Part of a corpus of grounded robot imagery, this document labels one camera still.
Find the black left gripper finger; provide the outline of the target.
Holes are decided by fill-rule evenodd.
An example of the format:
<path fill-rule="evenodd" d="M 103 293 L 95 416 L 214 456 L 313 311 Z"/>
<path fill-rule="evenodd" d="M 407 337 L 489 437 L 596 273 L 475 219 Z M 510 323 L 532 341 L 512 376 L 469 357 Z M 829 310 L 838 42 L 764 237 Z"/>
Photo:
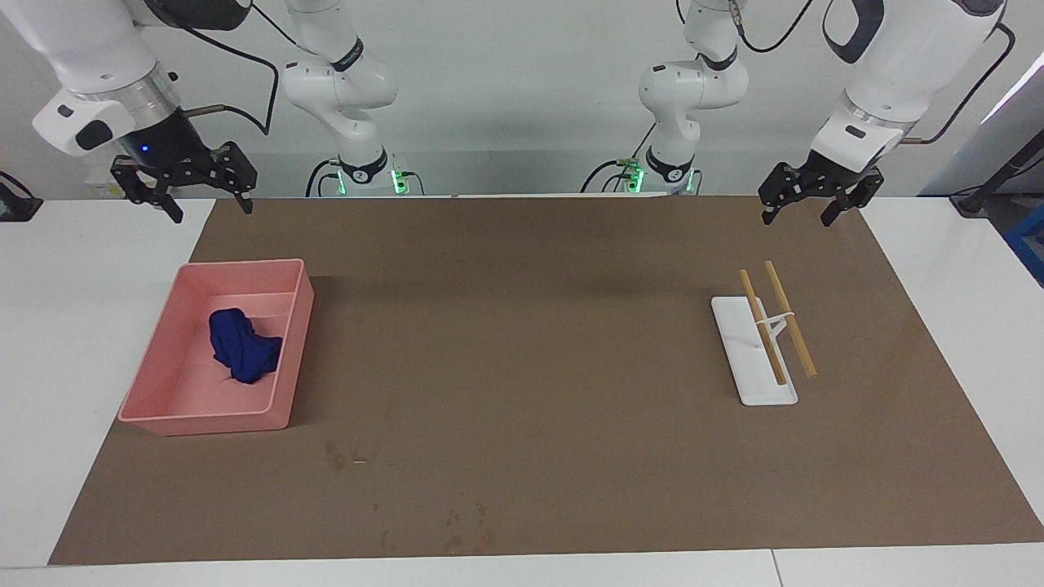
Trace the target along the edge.
<path fill-rule="evenodd" d="M 758 189 L 763 208 L 762 224 L 769 226 L 787 205 L 804 201 L 812 182 L 813 174 L 804 166 L 793 167 L 786 162 L 776 164 Z"/>
<path fill-rule="evenodd" d="M 134 160 L 113 160 L 109 174 L 115 179 L 124 197 L 136 205 L 152 205 L 166 213 L 173 224 L 184 220 L 183 209 L 179 207 L 170 194 L 167 181 L 157 179 L 155 186 L 149 187 L 142 179 L 143 168 Z"/>
<path fill-rule="evenodd" d="M 235 142 L 226 142 L 211 150 L 210 157 L 211 186 L 232 194 L 243 212 L 253 213 L 251 191 L 256 188 L 258 172 L 246 154 Z"/>
<path fill-rule="evenodd" d="M 864 177 L 858 179 L 850 188 L 834 186 L 830 189 L 832 201 L 821 213 L 821 224 L 830 227 L 843 213 L 852 209 L 865 208 L 876 196 L 877 190 L 883 185 L 884 177 L 880 168 L 873 166 Z"/>

